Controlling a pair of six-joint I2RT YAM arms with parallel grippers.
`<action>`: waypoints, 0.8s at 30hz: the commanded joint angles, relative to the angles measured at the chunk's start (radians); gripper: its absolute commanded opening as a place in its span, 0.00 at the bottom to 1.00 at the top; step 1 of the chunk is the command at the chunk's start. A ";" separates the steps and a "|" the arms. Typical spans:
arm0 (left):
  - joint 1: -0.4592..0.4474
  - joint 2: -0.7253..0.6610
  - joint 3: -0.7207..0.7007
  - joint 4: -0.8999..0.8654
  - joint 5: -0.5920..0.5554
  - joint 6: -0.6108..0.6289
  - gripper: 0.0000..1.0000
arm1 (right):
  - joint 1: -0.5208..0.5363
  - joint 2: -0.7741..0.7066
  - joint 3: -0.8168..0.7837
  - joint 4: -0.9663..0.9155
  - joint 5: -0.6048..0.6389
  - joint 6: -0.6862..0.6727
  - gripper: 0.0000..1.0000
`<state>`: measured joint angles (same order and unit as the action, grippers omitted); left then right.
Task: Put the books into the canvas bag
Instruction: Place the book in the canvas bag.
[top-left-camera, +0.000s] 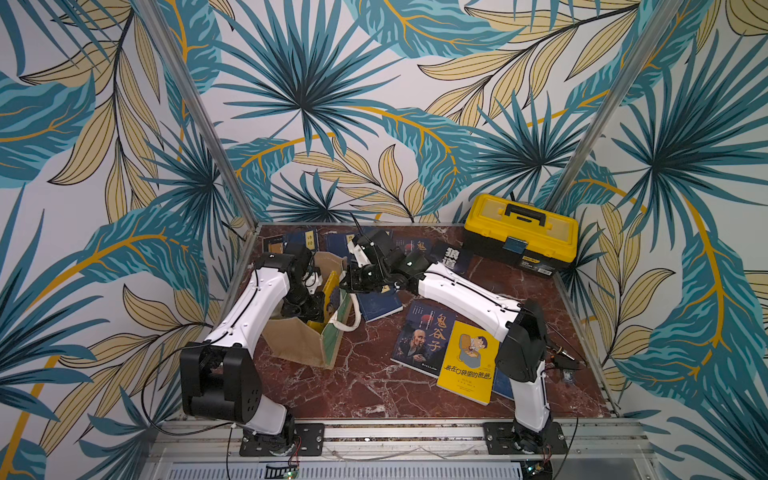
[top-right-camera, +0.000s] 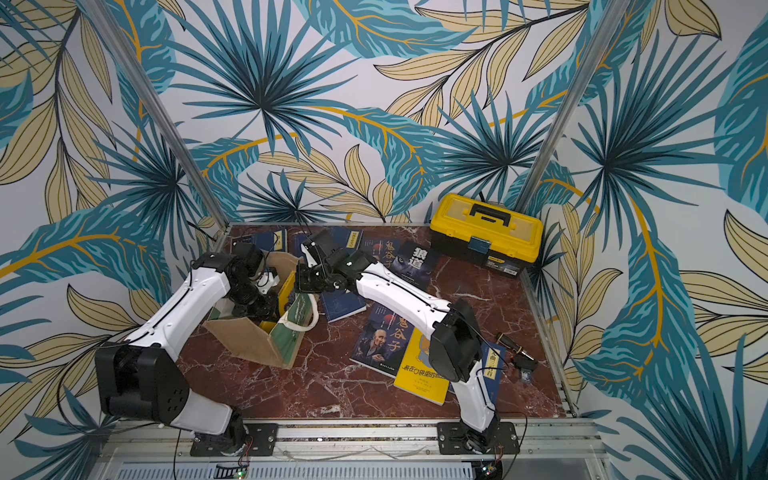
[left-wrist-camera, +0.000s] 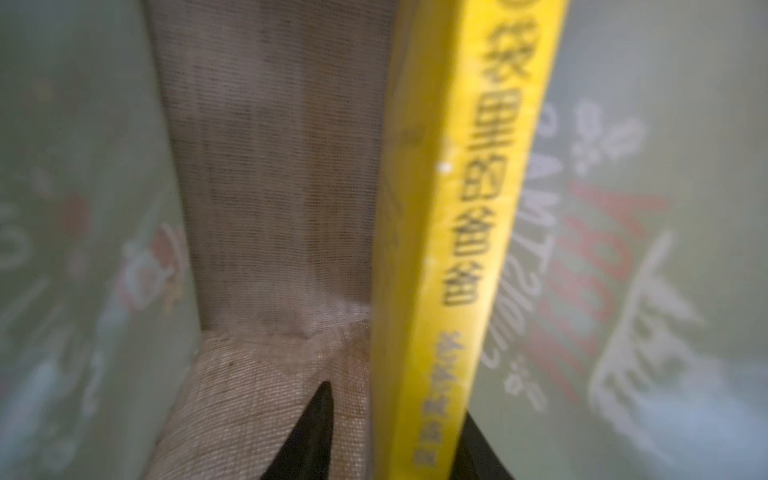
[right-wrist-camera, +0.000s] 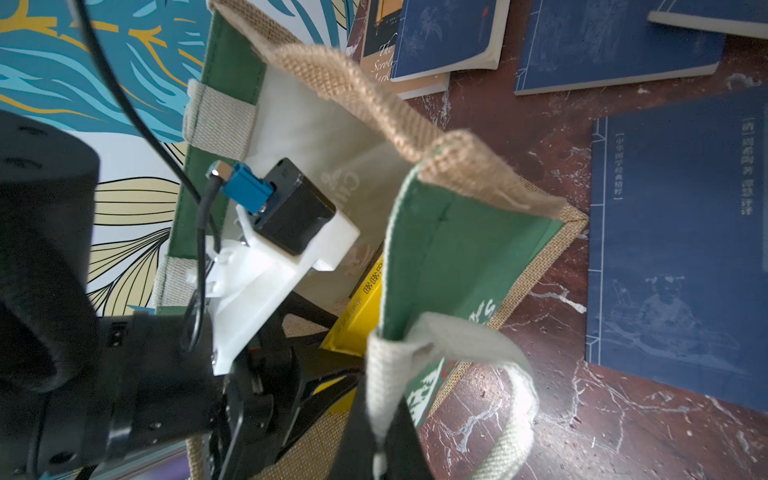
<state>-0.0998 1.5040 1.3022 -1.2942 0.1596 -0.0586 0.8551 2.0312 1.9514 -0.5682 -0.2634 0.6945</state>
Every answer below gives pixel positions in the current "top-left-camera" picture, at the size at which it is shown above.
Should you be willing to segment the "yellow book purple hedgehog cover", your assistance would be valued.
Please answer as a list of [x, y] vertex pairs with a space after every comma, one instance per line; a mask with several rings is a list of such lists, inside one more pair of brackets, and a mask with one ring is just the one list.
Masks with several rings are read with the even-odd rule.
[[330, 318], [335, 314], [340, 306], [341, 300], [339, 285], [340, 273], [338, 271], [331, 271], [323, 286], [323, 313], [325, 323], [329, 322]]

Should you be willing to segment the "green beige canvas bag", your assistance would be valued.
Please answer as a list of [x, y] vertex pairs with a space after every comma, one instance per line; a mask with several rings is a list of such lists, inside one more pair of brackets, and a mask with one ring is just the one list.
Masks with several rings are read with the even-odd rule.
[[[331, 271], [340, 273], [340, 281], [345, 276], [346, 259], [329, 252], [317, 252], [315, 265], [321, 270], [323, 286]], [[323, 368], [334, 368], [342, 337], [345, 333], [356, 330], [362, 321], [362, 314], [357, 297], [350, 296], [340, 289], [340, 306], [328, 323], [305, 323], [296, 317], [273, 317], [263, 332], [272, 354], [283, 360]]]

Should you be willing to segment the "dark book old man front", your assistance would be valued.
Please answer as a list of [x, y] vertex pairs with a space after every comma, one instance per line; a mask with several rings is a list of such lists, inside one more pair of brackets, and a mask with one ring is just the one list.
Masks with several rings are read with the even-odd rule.
[[451, 309], [414, 301], [395, 343], [391, 360], [437, 378], [458, 315]]

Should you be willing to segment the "yellow book cartoon figure cover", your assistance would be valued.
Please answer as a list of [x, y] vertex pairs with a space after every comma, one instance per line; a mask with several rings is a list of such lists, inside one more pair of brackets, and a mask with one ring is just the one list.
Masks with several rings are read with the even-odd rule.
[[500, 342], [489, 332], [457, 321], [452, 329], [437, 386], [480, 405], [491, 400]]

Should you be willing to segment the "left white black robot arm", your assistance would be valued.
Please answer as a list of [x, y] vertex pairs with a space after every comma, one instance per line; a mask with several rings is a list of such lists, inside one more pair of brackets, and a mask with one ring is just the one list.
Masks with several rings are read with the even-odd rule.
[[229, 421], [254, 434], [281, 435], [288, 412], [262, 393], [252, 355], [273, 311], [303, 322], [324, 319], [322, 275], [313, 252], [292, 243], [281, 253], [264, 253], [224, 320], [204, 341], [180, 353], [185, 414]]

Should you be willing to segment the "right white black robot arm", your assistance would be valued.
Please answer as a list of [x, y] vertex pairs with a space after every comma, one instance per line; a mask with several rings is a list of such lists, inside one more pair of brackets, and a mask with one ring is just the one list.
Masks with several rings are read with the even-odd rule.
[[517, 430], [542, 434], [552, 416], [545, 389], [547, 326], [537, 304], [494, 294], [417, 250], [406, 254], [383, 230], [359, 232], [347, 250], [353, 256], [348, 292], [406, 290], [454, 310], [500, 341], [495, 364], [509, 379]]

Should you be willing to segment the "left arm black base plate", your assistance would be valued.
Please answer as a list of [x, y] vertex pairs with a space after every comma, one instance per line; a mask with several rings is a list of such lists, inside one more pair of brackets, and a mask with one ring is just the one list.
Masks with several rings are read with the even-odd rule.
[[299, 423], [286, 425], [276, 435], [243, 432], [239, 447], [241, 457], [319, 457], [324, 444], [323, 423]]

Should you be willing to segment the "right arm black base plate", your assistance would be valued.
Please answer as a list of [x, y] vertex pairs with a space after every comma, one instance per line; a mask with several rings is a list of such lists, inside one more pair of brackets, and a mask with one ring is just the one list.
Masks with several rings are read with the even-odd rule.
[[514, 422], [486, 422], [482, 425], [484, 441], [490, 455], [565, 454], [568, 444], [561, 425], [549, 421], [540, 432]]

